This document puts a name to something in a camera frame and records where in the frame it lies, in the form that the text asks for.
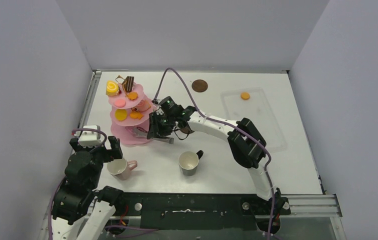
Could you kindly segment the pink green cube cake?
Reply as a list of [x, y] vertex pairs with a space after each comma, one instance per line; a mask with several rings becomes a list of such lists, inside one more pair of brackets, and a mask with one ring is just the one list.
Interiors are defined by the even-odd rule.
[[133, 128], [132, 129], [132, 134], [134, 135], [134, 136], [141, 136], [142, 134], [141, 134], [141, 131], [139, 130], [139, 129], [137, 129], [137, 128]]

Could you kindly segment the metal serving tongs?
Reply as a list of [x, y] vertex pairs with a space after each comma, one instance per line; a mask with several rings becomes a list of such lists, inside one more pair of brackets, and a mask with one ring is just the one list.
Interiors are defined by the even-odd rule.
[[[147, 139], [148, 132], [144, 128], [142, 128], [142, 127], [134, 127], [134, 128], [139, 129], [140, 132], [141, 132], [141, 134], [142, 134], [141, 136], [135, 136], [135, 135], [133, 135], [135, 138], [145, 138], [145, 139]], [[164, 142], [164, 143], [168, 143], [168, 144], [171, 144], [171, 145], [174, 143], [174, 138], [172, 138], [172, 137], [166, 137], [166, 136], [153, 137], [150, 140]]]

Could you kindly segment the orange flower cookie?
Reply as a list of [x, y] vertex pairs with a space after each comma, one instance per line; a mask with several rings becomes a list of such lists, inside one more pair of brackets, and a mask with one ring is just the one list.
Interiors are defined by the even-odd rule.
[[139, 111], [131, 111], [129, 117], [131, 119], [141, 120], [144, 117], [144, 115]]

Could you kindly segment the yellow round cake slice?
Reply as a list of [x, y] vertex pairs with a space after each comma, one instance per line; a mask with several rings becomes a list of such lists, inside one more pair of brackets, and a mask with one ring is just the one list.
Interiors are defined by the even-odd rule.
[[119, 122], [125, 121], [128, 117], [127, 110], [126, 109], [117, 109], [114, 112], [114, 117]]

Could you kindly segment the dark wooden coaster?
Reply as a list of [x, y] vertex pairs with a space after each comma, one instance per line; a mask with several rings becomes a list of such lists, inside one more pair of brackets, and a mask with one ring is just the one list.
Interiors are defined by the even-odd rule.
[[179, 131], [187, 135], [194, 133], [194, 131], [189, 126], [183, 127]]
[[202, 93], [208, 89], [208, 83], [203, 79], [197, 79], [192, 82], [191, 87], [195, 92]]

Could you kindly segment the orange scalloped cookie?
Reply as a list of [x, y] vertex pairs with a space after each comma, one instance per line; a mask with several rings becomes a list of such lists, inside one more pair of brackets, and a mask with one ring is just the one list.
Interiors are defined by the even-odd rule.
[[126, 94], [126, 97], [130, 100], [130, 101], [134, 101], [136, 100], [138, 97], [139, 97], [139, 94], [135, 91], [132, 91], [132, 92], [128, 92]]

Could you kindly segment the black mug white inside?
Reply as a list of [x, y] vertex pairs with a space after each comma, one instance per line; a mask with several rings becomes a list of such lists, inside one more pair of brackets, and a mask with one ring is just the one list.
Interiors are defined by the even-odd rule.
[[182, 174], [184, 176], [193, 176], [197, 171], [197, 167], [203, 155], [203, 150], [197, 152], [183, 152], [178, 158], [178, 164]]

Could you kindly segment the pink round macaron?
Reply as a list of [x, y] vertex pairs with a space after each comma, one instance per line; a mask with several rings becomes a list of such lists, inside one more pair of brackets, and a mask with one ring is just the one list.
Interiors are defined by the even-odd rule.
[[127, 104], [126, 100], [125, 99], [117, 99], [115, 102], [114, 102], [114, 106], [117, 107], [117, 108], [123, 108], [125, 107]]

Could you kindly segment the chocolate layered cake slice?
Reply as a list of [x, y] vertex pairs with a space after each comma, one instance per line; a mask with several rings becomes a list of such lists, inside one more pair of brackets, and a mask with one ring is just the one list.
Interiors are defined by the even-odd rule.
[[134, 79], [135, 77], [134, 76], [127, 76], [123, 82], [122, 82], [122, 87], [123, 87], [123, 90], [126, 92], [126, 93], [130, 93], [133, 91], [133, 87], [134, 87]]

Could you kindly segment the yellow swirl roll cake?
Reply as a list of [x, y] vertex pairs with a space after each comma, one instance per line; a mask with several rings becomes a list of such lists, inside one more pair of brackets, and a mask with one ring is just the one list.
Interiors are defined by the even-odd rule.
[[108, 97], [114, 97], [114, 96], [117, 96], [121, 93], [121, 89], [119, 87], [119, 84], [114, 81], [114, 80], [108, 80], [106, 82], [106, 90], [105, 90], [105, 94], [108, 96]]

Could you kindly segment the orange round macaron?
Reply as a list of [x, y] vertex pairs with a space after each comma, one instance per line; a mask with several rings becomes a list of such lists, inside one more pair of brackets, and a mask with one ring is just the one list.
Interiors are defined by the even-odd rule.
[[242, 92], [240, 94], [240, 98], [243, 100], [249, 100], [251, 98], [251, 95], [248, 92]]

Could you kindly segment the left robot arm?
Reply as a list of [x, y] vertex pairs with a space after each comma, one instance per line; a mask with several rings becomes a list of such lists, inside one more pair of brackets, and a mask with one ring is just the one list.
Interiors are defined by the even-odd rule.
[[122, 190], [105, 186], [95, 192], [104, 163], [123, 157], [119, 139], [106, 136], [105, 140], [110, 149], [105, 147], [104, 140], [87, 147], [80, 145], [77, 138], [69, 141], [74, 153], [50, 200], [48, 239], [96, 240], [109, 218], [126, 209]]

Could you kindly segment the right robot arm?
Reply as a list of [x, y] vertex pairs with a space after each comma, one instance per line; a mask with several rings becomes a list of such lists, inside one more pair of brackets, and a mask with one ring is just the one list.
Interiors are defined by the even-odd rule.
[[259, 209], [270, 214], [278, 207], [273, 182], [260, 165], [261, 159], [269, 155], [265, 149], [267, 143], [251, 120], [234, 121], [208, 115], [194, 106], [182, 107], [170, 96], [161, 101], [154, 99], [152, 103], [157, 110], [149, 114], [147, 139], [165, 139], [187, 129], [190, 133], [201, 132], [227, 142], [234, 160], [249, 172], [259, 197]]

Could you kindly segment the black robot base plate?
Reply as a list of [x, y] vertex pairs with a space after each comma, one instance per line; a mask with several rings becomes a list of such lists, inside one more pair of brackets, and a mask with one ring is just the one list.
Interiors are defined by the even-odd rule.
[[140, 229], [253, 231], [290, 214], [288, 198], [280, 195], [272, 203], [255, 194], [125, 192], [107, 226], [118, 231], [120, 223], [138, 220]]

